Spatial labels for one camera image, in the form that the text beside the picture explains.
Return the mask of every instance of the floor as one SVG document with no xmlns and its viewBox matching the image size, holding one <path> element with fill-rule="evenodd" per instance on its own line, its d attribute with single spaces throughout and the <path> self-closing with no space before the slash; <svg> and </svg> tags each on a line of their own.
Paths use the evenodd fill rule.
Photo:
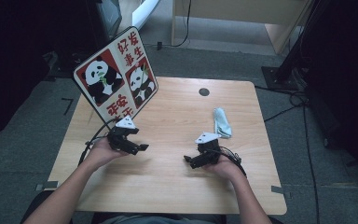
<svg viewBox="0 0 358 224">
<path fill-rule="evenodd" d="M 187 18 L 176 17 L 175 43 L 181 44 L 186 38 Z M 296 42 L 298 27 L 291 37 L 291 44 Z M 140 30 L 145 45 L 171 44 L 172 0 L 161 0 L 153 15 Z M 185 49 L 209 49 L 227 52 L 242 52 L 261 55 L 276 55 L 271 45 L 266 28 L 262 23 L 244 21 L 217 21 L 190 18 L 188 37 L 180 46 Z M 290 44 L 282 52 L 289 52 Z"/>
<path fill-rule="evenodd" d="M 276 55 L 264 24 L 190 19 L 182 46 L 157 51 L 158 42 L 171 44 L 171 19 L 172 0 L 161 0 L 140 30 L 155 74 L 231 78 L 256 86 L 265 86 L 260 66 L 279 66 L 301 30 Z M 186 18 L 176 19 L 181 43 Z M 291 107 L 287 95 L 256 93 L 265 119 Z M 18 223 L 37 194 L 35 184 L 48 179 L 79 95 L 70 78 L 42 81 L 0 132 L 0 223 Z M 358 223 L 358 164 L 345 150 L 324 147 L 311 110 L 290 110 L 266 122 L 266 129 L 288 208 L 274 217 L 283 223 Z M 75 213 L 74 223 L 90 223 L 90 213 Z M 239 217 L 228 216 L 228 223 L 239 223 Z"/>
</svg>

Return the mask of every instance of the forearm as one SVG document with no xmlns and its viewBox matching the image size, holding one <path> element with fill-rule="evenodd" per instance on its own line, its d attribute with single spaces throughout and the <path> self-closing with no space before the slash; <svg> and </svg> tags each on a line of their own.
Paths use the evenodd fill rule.
<svg viewBox="0 0 358 224">
<path fill-rule="evenodd" d="M 235 177 L 230 178 L 230 182 L 232 183 L 237 196 L 241 223 L 271 223 L 255 197 L 248 179 L 244 175 L 236 175 Z"/>
<path fill-rule="evenodd" d="M 94 169 L 81 164 L 25 221 L 25 223 L 69 223 L 80 195 Z"/>
</svg>

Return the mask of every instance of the panda picture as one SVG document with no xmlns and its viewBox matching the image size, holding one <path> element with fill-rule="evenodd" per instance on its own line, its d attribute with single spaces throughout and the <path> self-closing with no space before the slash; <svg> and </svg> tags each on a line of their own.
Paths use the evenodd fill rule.
<svg viewBox="0 0 358 224">
<path fill-rule="evenodd" d="M 98 56 L 81 75 L 88 85 L 88 92 L 96 104 L 103 104 L 115 93 L 124 80 L 120 73 Z"/>
<path fill-rule="evenodd" d="M 141 105 L 150 97 L 156 88 L 155 83 L 150 79 L 149 69 L 145 67 L 145 63 L 137 67 L 130 76 L 130 89 L 136 105 Z"/>
</svg>

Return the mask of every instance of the gray carpet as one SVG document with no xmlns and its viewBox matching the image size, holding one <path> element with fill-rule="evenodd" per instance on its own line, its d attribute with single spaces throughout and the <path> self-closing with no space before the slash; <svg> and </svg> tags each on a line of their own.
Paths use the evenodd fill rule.
<svg viewBox="0 0 358 224">
<path fill-rule="evenodd" d="M 263 87 L 260 67 L 279 66 L 283 60 L 278 56 L 200 49 L 146 50 L 157 76 L 247 80 Z M 37 194 L 35 184 L 48 179 L 79 95 L 69 78 L 42 81 L 0 132 L 0 223 L 20 222 Z M 291 107 L 284 94 L 257 90 L 257 96 L 265 119 Z M 69 101 L 62 98 L 74 100 L 66 114 Z M 358 223 L 358 165 L 347 165 L 353 158 L 345 150 L 324 148 L 315 117 L 309 108 L 305 114 L 319 213 L 300 107 L 266 122 L 288 207 L 284 216 L 274 217 L 283 223 L 312 224 L 317 223 L 319 214 L 320 223 Z M 91 215 L 76 212 L 74 222 L 90 223 Z M 239 223 L 239 217 L 228 216 L 228 223 Z"/>
</svg>

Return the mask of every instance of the cable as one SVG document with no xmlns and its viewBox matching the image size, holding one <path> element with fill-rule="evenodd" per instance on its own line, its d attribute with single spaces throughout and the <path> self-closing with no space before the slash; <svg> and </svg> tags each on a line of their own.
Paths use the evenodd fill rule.
<svg viewBox="0 0 358 224">
<path fill-rule="evenodd" d="M 177 47 L 180 47 L 182 46 L 186 41 L 187 41 L 187 38 L 188 38 L 188 21 L 190 20 L 190 11 L 191 11 L 191 0 L 189 1 L 188 3 L 188 10 L 187 10 L 187 21 L 186 21 L 186 36 L 185 36 L 185 39 L 182 41 L 182 43 L 178 44 L 178 45 L 161 45 L 162 47 L 173 47 L 173 48 L 177 48 Z M 144 44 L 145 46 L 152 46 L 152 47 L 155 47 L 157 45 L 151 45 L 151 44 Z"/>
<path fill-rule="evenodd" d="M 224 149 L 225 151 L 228 151 L 228 154 L 221 151 L 221 148 Z M 218 153 L 222 156 L 227 157 L 229 160 L 231 160 L 236 166 L 238 166 L 238 168 L 240 168 L 241 172 L 243 173 L 243 175 L 245 175 L 247 177 L 247 174 L 245 172 L 245 170 L 243 170 L 243 167 L 241 166 L 241 158 L 237 153 L 233 153 L 230 149 L 226 148 L 226 147 L 220 147 L 220 151 L 217 150 L 212 150 L 212 149 L 205 149 L 205 151 L 209 151 L 209 152 L 214 152 L 214 153 Z"/>
<path fill-rule="evenodd" d="M 91 150 L 91 146 L 92 146 L 92 144 L 94 144 L 93 141 L 94 141 L 95 139 L 101 138 L 101 137 L 98 137 L 98 134 L 100 134 L 100 132 L 101 132 L 105 127 L 107 127 L 107 128 L 109 129 L 109 131 L 110 131 L 110 128 L 109 128 L 109 126 L 107 126 L 107 125 L 108 125 L 109 123 L 113 122 L 113 121 L 118 121 L 118 119 L 110 119 L 110 120 L 108 120 L 107 122 L 105 122 L 105 123 L 103 124 L 103 126 L 94 134 L 94 136 L 92 136 L 91 140 L 89 140 L 88 142 L 86 142 L 86 148 L 85 148 L 84 151 L 81 153 L 81 156 L 80 156 L 80 160 L 79 160 L 79 164 L 78 164 L 78 165 L 80 165 L 80 163 L 83 162 L 84 158 L 86 157 L 87 151 Z"/>
<path fill-rule="evenodd" d="M 305 63 L 310 63 L 310 62 L 312 62 L 312 58 L 311 58 L 311 57 L 304 57 L 303 50 L 302 50 L 304 35 L 305 35 L 305 33 L 307 32 L 307 27 L 308 27 L 308 25 L 309 25 L 309 23 L 310 23 L 312 17 L 314 16 L 316 9 L 318 8 L 318 6 L 319 6 L 319 4 L 320 4 L 321 2 L 322 2 L 322 1 L 319 0 L 318 3 L 316 4 L 316 6 L 314 7 L 314 9 L 312 10 L 312 13 L 309 15 L 309 17 L 308 17 L 308 19 L 307 19 L 307 22 L 306 22 L 305 25 L 304 25 L 303 32 L 301 33 L 301 37 L 300 37 L 300 56 L 301 56 L 301 59 L 302 59 Z"/>
<path fill-rule="evenodd" d="M 309 140 L 309 135 L 308 135 L 308 125 L 307 125 L 307 116 L 306 116 L 306 107 L 309 105 L 309 100 L 308 99 L 303 99 L 302 97 L 305 97 L 305 93 L 303 91 L 295 91 L 295 92 L 291 92 L 290 94 L 290 104 L 292 105 L 291 108 L 283 110 L 282 112 L 278 113 L 275 116 L 272 116 L 269 119 L 266 119 L 265 122 L 271 120 L 271 119 L 275 119 L 276 117 L 278 117 L 279 115 L 293 109 L 296 107 L 303 107 L 303 118 L 304 118 L 304 128 L 305 128 L 305 137 L 306 137 L 306 144 L 307 144 L 307 154 L 308 154 L 308 160 L 310 163 L 310 174 L 312 176 L 312 186 L 313 186 L 313 192 L 314 192 L 314 198 L 315 198 L 315 210 L 316 210 L 316 223 L 319 224 L 320 223 L 320 215 L 319 215 L 319 197 L 318 197 L 318 189 L 316 186 L 316 179 L 315 179 L 315 173 L 314 173 L 314 169 L 313 169 L 313 164 L 312 164 L 312 158 L 310 156 L 310 140 Z M 296 97 L 297 99 L 300 100 L 299 104 L 295 104 L 293 99 L 294 97 Z"/>
<path fill-rule="evenodd" d="M 282 93 L 282 94 L 287 94 L 287 95 L 290 95 L 290 94 L 293 93 L 292 91 L 276 91 L 276 90 L 273 90 L 273 89 L 269 89 L 269 88 L 265 88 L 265 87 L 260 87 L 260 86 L 255 86 L 255 88 L 256 88 L 256 89 L 263 90 L 263 91 L 273 91 L 273 92 Z"/>
<path fill-rule="evenodd" d="M 315 197 L 315 207 L 316 207 L 316 223 L 319 224 L 320 216 L 319 216 L 319 197 L 318 197 L 318 189 L 316 187 L 315 173 L 313 171 L 312 159 L 310 157 L 310 140 L 308 138 L 308 125 L 307 125 L 307 116 L 306 116 L 306 107 L 303 106 L 303 117 L 304 117 L 304 127 L 305 127 L 305 138 L 307 142 L 307 152 L 308 152 L 308 161 L 310 163 L 310 174 L 312 175 L 312 183 L 313 183 L 313 192 Z"/>
<path fill-rule="evenodd" d="M 190 17 L 190 13 L 189 12 L 187 12 L 187 18 L 185 18 L 185 17 L 182 17 L 182 23 L 183 23 L 183 25 L 185 26 L 185 29 L 186 29 L 186 36 L 188 36 L 188 33 L 190 32 L 188 29 L 188 25 L 189 25 L 189 17 Z M 186 37 L 186 39 L 188 40 L 188 42 L 187 42 L 187 44 L 186 44 L 186 46 L 184 47 L 184 48 L 187 48 L 189 45 L 190 45 L 190 43 L 191 43 L 191 39 L 188 39 L 187 37 Z"/>
<path fill-rule="evenodd" d="M 307 82 L 304 80 L 304 71 L 301 69 L 301 70 L 298 70 L 299 68 L 296 67 L 296 66 L 293 66 L 293 69 L 292 69 L 292 75 L 293 77 L 296 79 L 296 82 L 301 85 L 301 87 L 303 89 L 305 89 L 308 84 Z"/>
</svg>

